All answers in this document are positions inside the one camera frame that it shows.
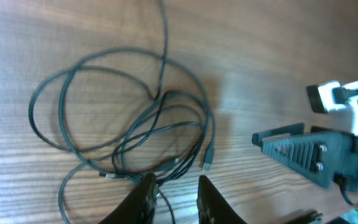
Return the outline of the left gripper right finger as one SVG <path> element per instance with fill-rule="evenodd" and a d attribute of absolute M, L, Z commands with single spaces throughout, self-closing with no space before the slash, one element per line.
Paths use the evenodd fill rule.
<path fill-rule="evenodd" d="M 206 175 L 199 177 L 196 203 L 199 224 L 247 224 Z"/>

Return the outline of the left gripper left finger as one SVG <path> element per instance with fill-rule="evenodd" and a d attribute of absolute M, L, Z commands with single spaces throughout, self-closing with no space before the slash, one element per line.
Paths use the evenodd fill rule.
<path fill-rule="evenodd" d="M 155 174 L 147 174 L 99 224 L 151 224 L 157 203 Z"/>

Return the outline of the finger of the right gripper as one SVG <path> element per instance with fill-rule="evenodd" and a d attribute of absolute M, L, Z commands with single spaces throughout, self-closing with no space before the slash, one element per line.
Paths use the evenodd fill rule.
<path fill-rule="evenodd" d="M 288 126 L 282 126 L 280 128 L 257 132 L 252 135 L 252 144 L 256 146 L 261 146 L 262 140 L 264 138 L 271 137 L 271 136 L 278 136 L 281 134 L 289 134 L 291 136 L 303 134 L 304 128 L 305 128 L 304 123 L 296 123 Z"/>
<path fill-rule="evenodd" d="M 262 141 L 262 153 L 328 189 L 351 151 L 352 138 L 339 132 L 318 132 Z"/>

